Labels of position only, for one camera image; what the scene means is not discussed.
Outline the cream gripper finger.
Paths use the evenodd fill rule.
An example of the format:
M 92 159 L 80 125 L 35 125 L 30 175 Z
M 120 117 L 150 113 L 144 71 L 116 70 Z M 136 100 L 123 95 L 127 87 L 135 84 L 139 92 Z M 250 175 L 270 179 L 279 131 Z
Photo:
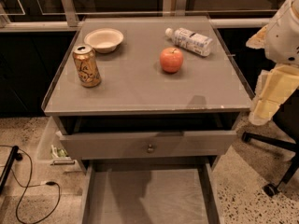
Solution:
M 249 122 L 264 125 L 278 112 L 280 106 L 299 88 L 299 67 L 278 63 L 258 76 L 252 100 Z
M 247 42 L 246 46 L 251 49 L 263 49 L 267 26 L 262 27 L 255 35 L 253 35 Z

